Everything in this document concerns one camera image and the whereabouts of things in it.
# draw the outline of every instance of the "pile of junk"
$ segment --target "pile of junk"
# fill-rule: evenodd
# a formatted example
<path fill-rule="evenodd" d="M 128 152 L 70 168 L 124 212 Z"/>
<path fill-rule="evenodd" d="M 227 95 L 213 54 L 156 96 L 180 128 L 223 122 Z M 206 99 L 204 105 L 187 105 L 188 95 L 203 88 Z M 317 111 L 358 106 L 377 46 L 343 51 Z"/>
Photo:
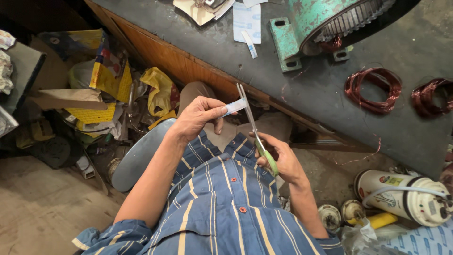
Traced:
<path fill-rule="evenodd" d="M 49 83 L 57 76 L 64 82 L 33 85 L 26 104 L 40 117 L 13 130 L 15 145 L 53 169 L 77 166 L 108 193 L 104 181 L 134 143 L 176 117 L 179 90 L 157 67 L 133 68 L 127 51 L 102 29 L 45 32 L 34 41 L 52 65 Z"/>

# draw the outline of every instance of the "copper wire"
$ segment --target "copper wire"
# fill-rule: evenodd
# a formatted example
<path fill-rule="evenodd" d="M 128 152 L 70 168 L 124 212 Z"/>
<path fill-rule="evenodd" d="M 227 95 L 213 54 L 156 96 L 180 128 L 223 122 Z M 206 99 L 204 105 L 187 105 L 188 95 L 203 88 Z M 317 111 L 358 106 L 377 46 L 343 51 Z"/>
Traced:
<path fill-rule="evenodd" d="M 453 98 L 451 96 L 447 99 L 447 103 L 444 106 L 438 107 L 433 103 L 436 88 L 446 85 L 453 85 L 453 82 L 444 78 L 436 78 L 414 89 L 412 92 L 412 105 L 419 116 L 434 118 L 441 114 L 447 114 L 453 109 Z"/>
<path fill-rule="evenodd" d="M 385 102 L 373 102 L 363 98 L 360 95 L 363 79 L 383 89 L 387 93 L 387 100 Z M 401 79 L 392 71 L 384 68 L 370 68 L 350 75 L 344 85 L 344 90 L 347 97 L 359 104 L 360 107 L 372 113 L 383 115 L 388 114 L 395 107 L 395 102 L 401 93 L 401 84 Z"/>
<path fill-rule="evenodd" d="M 334 53 L 341 47 L 341 38 L 339 35 L 336 35 L 331 41 L 320 42 L 319 46 L 321 46 L 324 52 Z"/>

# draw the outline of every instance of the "blue striped shirt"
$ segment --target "blue striped shirt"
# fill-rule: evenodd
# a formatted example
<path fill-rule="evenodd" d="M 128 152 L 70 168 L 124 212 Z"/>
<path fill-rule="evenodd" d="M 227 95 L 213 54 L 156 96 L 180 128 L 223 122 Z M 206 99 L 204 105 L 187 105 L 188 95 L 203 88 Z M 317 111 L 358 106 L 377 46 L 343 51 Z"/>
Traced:
<path fill-rule="evenodd" d="M 103 233 L 88 228 L 72 242 L 92 255 L 343 254 L 336 235 L 313 238 L 281 209 L 276 189 L 244 135 L 222 154 L 202 131 L 186 146 L 156 226 L 124 220 Z"/>

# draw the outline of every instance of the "blue printed paper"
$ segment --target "blue printed paper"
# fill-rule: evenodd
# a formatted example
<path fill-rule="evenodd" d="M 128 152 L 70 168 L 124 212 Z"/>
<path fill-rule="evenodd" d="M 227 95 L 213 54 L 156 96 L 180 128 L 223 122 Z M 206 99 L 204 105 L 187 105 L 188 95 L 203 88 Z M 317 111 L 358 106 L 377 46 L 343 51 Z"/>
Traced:
<path fill-rule="evenodd" d="M 243 42 L 242 31 L 247 31 L 253 44 L 261 43 L 261 5 L 246 8 L 243 3 L 233 5 L 233 38 Z"/>

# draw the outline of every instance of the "metal bracket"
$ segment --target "metal bracket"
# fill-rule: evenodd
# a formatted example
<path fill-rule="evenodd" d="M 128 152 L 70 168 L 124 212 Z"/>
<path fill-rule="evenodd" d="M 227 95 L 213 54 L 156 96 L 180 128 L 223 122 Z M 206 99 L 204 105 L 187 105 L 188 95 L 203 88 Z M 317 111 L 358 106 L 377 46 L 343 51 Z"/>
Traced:
<path fill-rule="evenodd" d="M 270 32 L 274 38 L 280 67 L 283 72 L 302 68 L 299 53 L 299 44 L 294 35 L 293 26 L 288 18 L 271 19 L 269 22 Z"/>

